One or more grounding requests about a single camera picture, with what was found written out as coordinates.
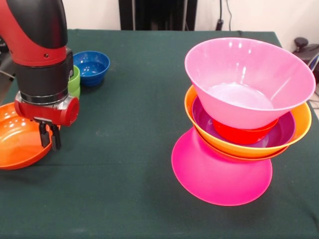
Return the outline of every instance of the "table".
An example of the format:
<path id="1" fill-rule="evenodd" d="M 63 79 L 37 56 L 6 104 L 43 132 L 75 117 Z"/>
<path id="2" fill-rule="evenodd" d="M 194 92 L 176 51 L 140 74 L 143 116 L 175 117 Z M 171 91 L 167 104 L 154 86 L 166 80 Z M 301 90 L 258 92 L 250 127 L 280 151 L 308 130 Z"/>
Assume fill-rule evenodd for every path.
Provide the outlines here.
<path id="1" fill-rule="evenodd" d="M 243 37 L 276 45 L 273 32 Z M 35 165 L 0 171 L 0 238 L 318 238 L 319 122 L 274 158 L 266 193 L 219 207 L 176 180 L 172 148 L 191 123 L 184 57 L 195 44 L 239 32 L 70 30 L 74 53 L 111 59 L 105 82 L 82 87 L 80 114 L 62 149 Z M 4 101 L 13 101 L 14 83 Z"/>

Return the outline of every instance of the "magenta bowl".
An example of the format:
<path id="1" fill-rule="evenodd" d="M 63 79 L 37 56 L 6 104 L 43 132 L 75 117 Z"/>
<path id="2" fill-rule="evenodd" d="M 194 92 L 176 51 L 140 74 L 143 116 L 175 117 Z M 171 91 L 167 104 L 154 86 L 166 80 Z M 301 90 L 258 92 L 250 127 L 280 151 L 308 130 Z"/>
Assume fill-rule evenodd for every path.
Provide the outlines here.
<path id="1" fill-rule="evenodd" d="M 314 93 L 315 77 L 294 54 L 246 38 L 217 38 L 194 46 L 185 69 L 205 111 L 239 129 L 264 127 Z"/>

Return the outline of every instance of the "red bowl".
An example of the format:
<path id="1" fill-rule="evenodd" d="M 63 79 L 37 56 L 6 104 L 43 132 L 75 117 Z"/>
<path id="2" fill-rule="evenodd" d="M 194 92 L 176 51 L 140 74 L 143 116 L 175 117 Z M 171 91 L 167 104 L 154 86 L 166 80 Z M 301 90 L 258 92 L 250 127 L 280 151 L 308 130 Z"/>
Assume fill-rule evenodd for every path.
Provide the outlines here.
<path id="1" fill-rule="evenodd" d="M 261 141 L 277 124 L 278 119 L 257 129 L 239 129 L 226 126 L 213 119 L 216 132 L 224 139 L 236 144 L 253 144 Z"/>

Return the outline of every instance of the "stacked bowls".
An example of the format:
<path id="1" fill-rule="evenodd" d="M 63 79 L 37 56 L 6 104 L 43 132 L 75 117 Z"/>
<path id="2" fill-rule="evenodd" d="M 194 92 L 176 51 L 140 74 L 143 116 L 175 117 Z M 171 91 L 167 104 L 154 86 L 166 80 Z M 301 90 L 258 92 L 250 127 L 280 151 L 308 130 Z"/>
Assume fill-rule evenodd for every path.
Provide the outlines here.
<path id="1" fill-rule="evenodd" d="M 306 101 L 316 81 L 292 53 L 258 40 L 217 38 L 194 46 L 185 68 L 193 84 L 185 97 L 186 113 L 211 147 L 259 160 L 278 155 L 308 132 Z M 214 133 L 204 128 L 203 117 Z M 263 139 L 268 142 L 258 144 Z"/>
<path id="2" fill-rule="evenodd" d="M 212 204 L 256 200 L 270 185 L 271 158 L 310 129 L 312 71 L 280 47 L 231 37 L 194 46 L 185 69 L 192 86 L 184 106 L 193 127 L 173 148 L 175 176 Z"/>

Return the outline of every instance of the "black cable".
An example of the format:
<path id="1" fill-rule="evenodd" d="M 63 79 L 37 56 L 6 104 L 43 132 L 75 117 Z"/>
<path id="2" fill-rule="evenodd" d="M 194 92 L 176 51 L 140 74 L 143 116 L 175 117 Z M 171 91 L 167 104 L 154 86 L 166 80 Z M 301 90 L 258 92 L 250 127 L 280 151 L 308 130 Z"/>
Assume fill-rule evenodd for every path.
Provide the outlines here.
<path id="1" fill-rule="evenodd" d="M 220 7 L 219 20 L 221 20 L 221 16 L 222 16 L 222 13 L 223 13 L 222 0 L 219 0 L 219 7 Z"/>
<path id="2" fill-rule="evenodd" d="M 229 30 L 231 31 L 230 23 L 231 23 L 231 18 L 233 17 L 233 15 L 231 14 L 231 11 L 229 9 L 228 0 L 226 0 L 226 4 L 227 4 L 227 9 L 228 9 L 228 12 L 229 12 L 229 15 L 230 15 L 230 18 L 229 18 Z"/>

